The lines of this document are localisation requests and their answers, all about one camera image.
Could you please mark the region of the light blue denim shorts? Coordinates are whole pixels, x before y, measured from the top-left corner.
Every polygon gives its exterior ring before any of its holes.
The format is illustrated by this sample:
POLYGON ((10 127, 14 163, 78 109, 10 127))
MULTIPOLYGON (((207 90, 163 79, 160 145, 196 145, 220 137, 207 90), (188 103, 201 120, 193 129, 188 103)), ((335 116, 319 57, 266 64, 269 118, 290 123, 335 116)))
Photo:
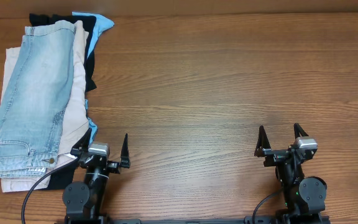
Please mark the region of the light blue denim shorts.
POLYGON ((40 176, 57 162, 73 84, 76 26, 26 27, 0 104, 0 177, 40 176))

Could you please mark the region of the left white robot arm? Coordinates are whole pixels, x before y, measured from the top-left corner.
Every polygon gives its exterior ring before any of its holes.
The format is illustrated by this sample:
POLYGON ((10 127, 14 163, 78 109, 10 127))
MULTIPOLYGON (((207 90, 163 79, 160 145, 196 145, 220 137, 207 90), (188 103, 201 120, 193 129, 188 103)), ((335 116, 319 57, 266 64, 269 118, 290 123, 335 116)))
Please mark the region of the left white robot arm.
POLYGON ((109 145, 90 142, 91 129, 87 130, 71 148, 76 157, 75 165, 86 170, 84 181, 72 182, 63 191, 62 200, 66 206, 65 223, 111 223, 101 212, 104 193, 110 174, 120 174, 121 169, 131 166, 128 135, 125 135, 119 162, 109 160, 109 145))

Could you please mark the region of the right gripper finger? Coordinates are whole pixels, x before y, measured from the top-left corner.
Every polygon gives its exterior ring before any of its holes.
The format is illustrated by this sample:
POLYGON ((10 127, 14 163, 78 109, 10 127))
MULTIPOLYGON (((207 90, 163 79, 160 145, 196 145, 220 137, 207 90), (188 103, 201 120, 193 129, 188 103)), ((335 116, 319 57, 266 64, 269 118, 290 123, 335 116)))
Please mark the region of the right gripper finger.
POLYGON ((308 137, 309 135, 304 131, 304 129, 300 126, 299 123, 295 123, 293 125, 295 139, 300 137, 308 137))
POLYGON ((258 141, 255 149, 271 149, 267 134, 262 125, 259 127, 258 141))

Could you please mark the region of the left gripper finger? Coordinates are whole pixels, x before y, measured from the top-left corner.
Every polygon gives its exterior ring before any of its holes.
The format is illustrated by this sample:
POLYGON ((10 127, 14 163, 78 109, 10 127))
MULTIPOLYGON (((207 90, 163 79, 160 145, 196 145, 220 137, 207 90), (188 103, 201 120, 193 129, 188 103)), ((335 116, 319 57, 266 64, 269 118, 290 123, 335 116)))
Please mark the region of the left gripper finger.
POLYGON ((129 147, 128 147, 128 134, 125 135, 121 149, 121 167, 129 169, 131 166, 129 147))
POLYGON ((88 128, 85 134, 73 145, 73 152, 88 152, 92 129, 88 128))

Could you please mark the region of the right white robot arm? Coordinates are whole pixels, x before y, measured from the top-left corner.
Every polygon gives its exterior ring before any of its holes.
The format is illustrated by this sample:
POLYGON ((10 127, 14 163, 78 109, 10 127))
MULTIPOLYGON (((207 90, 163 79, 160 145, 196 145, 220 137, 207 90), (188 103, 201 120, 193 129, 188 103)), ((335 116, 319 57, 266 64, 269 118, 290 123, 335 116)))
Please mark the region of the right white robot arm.
POLYGON ((319 177, 305 177, 302 163, 311 160, 318 150, 318 143, 303 128, 293 125, 295 141, 287 149, 273 150, 265 129, 259 127, 254 156, 263 157, 265 167, 274 167, 280 190, 266 196, 255 207, 251 222, 257 223, 259 208, 269 199, 282 194, 285 208, 277 210, 268 218, 269 223, 329 223, 329 217, 321 212, 325 210, 327 183, 319 177))

